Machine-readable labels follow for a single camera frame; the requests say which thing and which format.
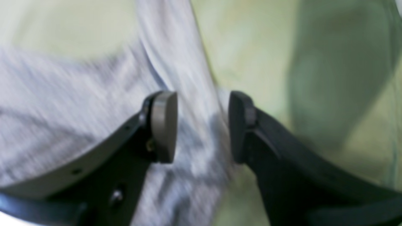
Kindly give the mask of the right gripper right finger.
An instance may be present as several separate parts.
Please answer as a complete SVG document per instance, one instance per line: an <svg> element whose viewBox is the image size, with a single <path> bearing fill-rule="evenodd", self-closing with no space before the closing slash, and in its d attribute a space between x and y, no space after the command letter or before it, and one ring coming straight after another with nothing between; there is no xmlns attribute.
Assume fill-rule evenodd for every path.
<svg viewBox="0 0 402 226"><path fill-rule="evenodd" d="M401 193L310 151L240 91L229 97L233 159L255 174L272 226L399 226Z"/></svg>

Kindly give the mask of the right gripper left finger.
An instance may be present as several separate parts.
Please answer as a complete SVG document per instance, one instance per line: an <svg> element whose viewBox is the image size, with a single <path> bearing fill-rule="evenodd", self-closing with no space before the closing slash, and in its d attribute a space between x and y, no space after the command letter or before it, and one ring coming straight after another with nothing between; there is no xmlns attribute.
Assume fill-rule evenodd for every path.
<svg viewBox="0 0 402 226"><path fill-rule="evenodd" d="M2 226L129 226L149 166L175 159L178 97L160 91L82 157L1 189Z"/></svg>

